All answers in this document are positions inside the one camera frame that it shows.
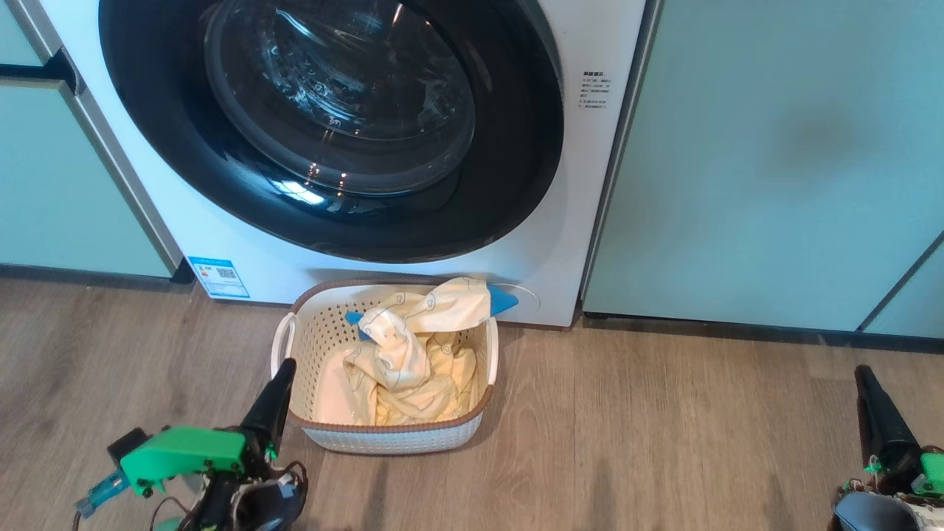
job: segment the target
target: wooden floor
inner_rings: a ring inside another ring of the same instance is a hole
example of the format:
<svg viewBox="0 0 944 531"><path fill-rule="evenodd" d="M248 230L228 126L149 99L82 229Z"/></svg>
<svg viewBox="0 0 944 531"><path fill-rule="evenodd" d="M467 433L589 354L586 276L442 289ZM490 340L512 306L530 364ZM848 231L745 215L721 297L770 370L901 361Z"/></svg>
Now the wooden floor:
<svg viewBox="0 0 944 531"><path fill-rule="evenodd" d="M0 529L67 528L134 426L239 421L284 312L0 279ZM944 442L942 356L581 327L500 338L497 395L460 451L328 454L288 427L282 458L312 477L296 529L823 529L858 469L860 363L919 441ZM156 503L126 492L82 528L146 529Z"/></svg>

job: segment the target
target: washing machine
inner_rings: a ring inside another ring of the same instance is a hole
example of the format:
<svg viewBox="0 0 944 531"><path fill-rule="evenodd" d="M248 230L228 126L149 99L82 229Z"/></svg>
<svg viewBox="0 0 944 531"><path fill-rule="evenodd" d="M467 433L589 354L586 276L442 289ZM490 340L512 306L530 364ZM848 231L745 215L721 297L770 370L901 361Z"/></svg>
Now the washing machine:
<svg viewBox="0 0 944 531"><path fill-rule="evenodd" d="M211 297L469 275L571 324L645 0L9 1Z"/></svg>

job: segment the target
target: blue sticker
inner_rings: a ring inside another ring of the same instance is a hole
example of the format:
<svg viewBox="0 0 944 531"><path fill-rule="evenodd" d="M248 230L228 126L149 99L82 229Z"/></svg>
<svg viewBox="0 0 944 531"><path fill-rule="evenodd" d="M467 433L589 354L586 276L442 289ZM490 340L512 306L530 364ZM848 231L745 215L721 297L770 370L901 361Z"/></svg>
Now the blue sticker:
<svg viewBox="0 0 944 531"><path fill-rule="evenodd" d="M211 297L238 297L248 299L249 292L245 290L243 280L229 260L214 260L212 258L187 257L194 267L196 278L203 283L204 289Z"/></svg>

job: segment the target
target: yellow cloth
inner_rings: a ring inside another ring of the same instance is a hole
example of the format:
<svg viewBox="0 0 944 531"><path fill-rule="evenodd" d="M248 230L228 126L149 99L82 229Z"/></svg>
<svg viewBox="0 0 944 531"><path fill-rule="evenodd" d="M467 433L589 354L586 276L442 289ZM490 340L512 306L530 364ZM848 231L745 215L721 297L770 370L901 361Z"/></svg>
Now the yellow cloth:
<svg viewBox="0 0 944 531"><path fill-rule="evenodd" d="M452 420L480 395L476 356L457 332L491 316L485 282L453 279L428 295L399 292L368 310L358 326L373 342L340 345L359 425Z"/></svg>

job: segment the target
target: plastic laundry basket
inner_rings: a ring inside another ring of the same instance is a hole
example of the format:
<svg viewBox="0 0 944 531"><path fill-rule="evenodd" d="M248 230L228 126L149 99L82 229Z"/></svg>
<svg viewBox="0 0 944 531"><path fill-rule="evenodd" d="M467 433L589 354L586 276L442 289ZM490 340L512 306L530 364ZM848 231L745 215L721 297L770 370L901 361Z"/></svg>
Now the plastic laundry basket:
<svg viewBox="0 0 944 531"><path fill-rule="evenodd" d="M483 389L478 401L473 398L469 412L455 420L407 426L355 426L318 421L316 400L319 376L326 369L326 358L342 343L358 340L358 329L345 320L347 312L364 312L395 294L407 291L429 293L442 279L404 276L384 280L325 283L312 288L292 306L292 311L278 324L272 342L272 374L284 357L298 363L290 417L318 445L335 452L350 454L424 454L458 448L479 429L482 412L495 388L498 358L498 333L492 317L477 328L459 333L459 341L476 353L475 378Z"/></svg>

